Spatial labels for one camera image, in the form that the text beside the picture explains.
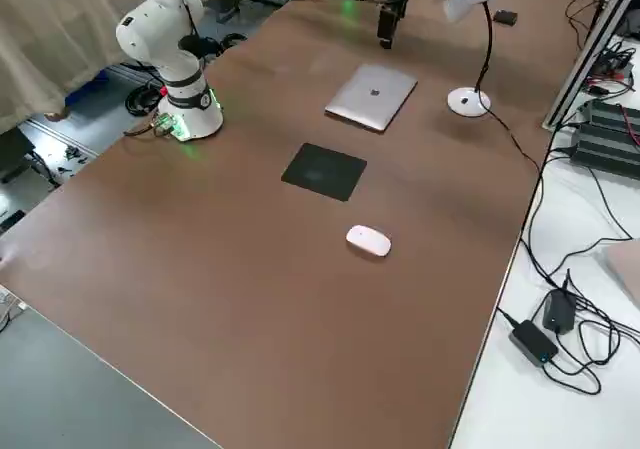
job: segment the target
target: white table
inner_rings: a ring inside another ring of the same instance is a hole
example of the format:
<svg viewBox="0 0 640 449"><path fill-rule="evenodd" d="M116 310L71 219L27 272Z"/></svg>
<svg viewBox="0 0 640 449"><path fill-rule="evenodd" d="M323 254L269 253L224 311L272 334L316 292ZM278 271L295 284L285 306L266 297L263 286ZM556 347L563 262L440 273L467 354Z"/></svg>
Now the white table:
<svg viewBox="0 0 640 449"><path fill-rule="evenodd" d="M635 70L634 76L640 81L640 71ZM618 89L615 85L607 87ZM575 106L584 100L584 96L577 98ZM640 94L628 93L609 102L640 108ZM556 137L555 146L568 145L568 133L563 131ZM615 216L634 237L640 238L640 181L600 171L596 175ZM607 215L596 183L586 169L567 160L553 162L545 169L544 184L544 201L533 225L532 239L534 254L548 271L565 254L583 249L600 237L624 237ZM586 255L573 257L564 267L571 269L577 286L609 317L640 329L640 307L625 295L602 264L605 247L602 244ZM557 282L563 278L564 270L555 277ZM548 290L524 247L517 246L500 308L518 320L528 319ZM613 360L594 369L602 382L602 393L592 397L548 380L509 341L510 332L506 320L496 315L453 439L453 449L638 448L640 347L624 339ZM588 346L594 352L599 350L595 352L598 356L604 356L606 337L593 331L588 334ZM581 355L577 330L563 336L563 342L575 355ZM559 365L567 369L575 367L567 362L566 356L560 357ZM593 388L586 376L573 377L571 383Z"/></svg>

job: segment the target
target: metal frame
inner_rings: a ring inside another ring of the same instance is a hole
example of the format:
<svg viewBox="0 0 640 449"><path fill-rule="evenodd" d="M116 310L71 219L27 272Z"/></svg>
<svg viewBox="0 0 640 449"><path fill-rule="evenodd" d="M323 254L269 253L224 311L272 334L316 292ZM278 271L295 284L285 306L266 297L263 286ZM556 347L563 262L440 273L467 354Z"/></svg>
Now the metal frame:
<svg viewBox="0 0 640 449"><path fill-rule="evenodd" d="M545 129L554 130L563 121L578 92L580 92L582 82L587 77L598 54L607 46L630 2L631 0L611 0L602 12L542 124Z"/></svg>

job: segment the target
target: white lamp base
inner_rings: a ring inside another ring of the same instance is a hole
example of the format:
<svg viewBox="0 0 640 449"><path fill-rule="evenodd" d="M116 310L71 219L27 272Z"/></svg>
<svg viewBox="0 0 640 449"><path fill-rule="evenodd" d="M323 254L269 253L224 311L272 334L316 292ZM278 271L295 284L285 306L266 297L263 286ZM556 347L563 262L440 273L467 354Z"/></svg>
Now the white lamp base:
<svg viewBox="0 0 640 449"><path fill-rule="evenodd" d="M491 99L484 92L476 92L473 87L454 89L447 97L447 104L456 114L464 117L484 116L491 109Z"/></svg>

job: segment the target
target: table surface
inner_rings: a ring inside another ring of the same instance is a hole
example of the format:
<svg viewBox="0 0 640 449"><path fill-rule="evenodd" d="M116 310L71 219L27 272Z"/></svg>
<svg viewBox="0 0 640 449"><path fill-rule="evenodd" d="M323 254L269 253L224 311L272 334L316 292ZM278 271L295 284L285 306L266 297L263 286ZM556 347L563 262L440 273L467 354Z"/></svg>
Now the table surface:
<svg viewBox="0 0 640 449"><path fill-rule="evenodd" d="M639 49L640 44L625 41L624 47ZM639 78L640 65L634 62L634 79ZM620 89L617 84L603 86L612 91ZM591 98L580 93L569 114ZM640 109L640 97L633 92L607 102ZM580 114L574 120L581 120ZM566 128L561 132L554 146L570 145L570 131ZM596 175L616 218L634 237L640 237L640 181L600 171ZM538 187L536 202L539 197ZM607 214L592 176L566 160L550 163L544 172L542 208L532 228L536 257L543 267L551 270L565 254L584 249L601 237L620 238L624 234ZM602 244L585 255L569 259L564 268L571 269L577 286L609 317L640 329L640 307L626 295L606 265L604 250L611 244ZM555 280L562 282L563 275L561 271ZM500 307L518 320L529 318L548 289L525 249L518 247ZM505 320L496 316L452 449L506 449L514 445L519 449L538 449L547 446L550 440L558 447L582 449L637 447L640 348L623 340L611 363L594 369L602 382L602 393L588 397L547 380L509 342L510 331ZM585 334L588 347L602 357L606 338L594 331ZM574 354L583 357L576 332L563 337L563 342ZM566 355L560 356L558 364L567 369L574 367ZM594 388L585 377L568 382L588 390Z"/></svg>
<svg viewBox="0 0 640 449"><path fill-rule="evenodd" d="M541 157L567 0L499 1L531 19L497 30L484 88ZM481 12L450 26L412 0L392 51L376 22L288 4L209 70L218 135L117 143L3 237L0 283L227 449L445 446L535 174L444 103L480 67ZM322 112L363 62L419 80L383 135ZM280 182L304 142L368 161L348 203ZM390 256L349 250L354 224Z"/></svg>

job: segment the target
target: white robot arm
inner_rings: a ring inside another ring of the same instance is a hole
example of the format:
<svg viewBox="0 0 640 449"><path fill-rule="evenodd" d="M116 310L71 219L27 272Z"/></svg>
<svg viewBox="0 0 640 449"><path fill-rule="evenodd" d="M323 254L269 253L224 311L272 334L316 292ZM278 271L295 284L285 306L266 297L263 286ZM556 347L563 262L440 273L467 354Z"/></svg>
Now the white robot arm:
<svg viewBox="0 0 640 449"><path fill-rule="evenodd" d="M201 0L146 0L122 18L116 37L131 58L156 67L168 94L160 120L180 141L206 137L222 126L222 111L200 61L180 43L204 15Z"/></svg>

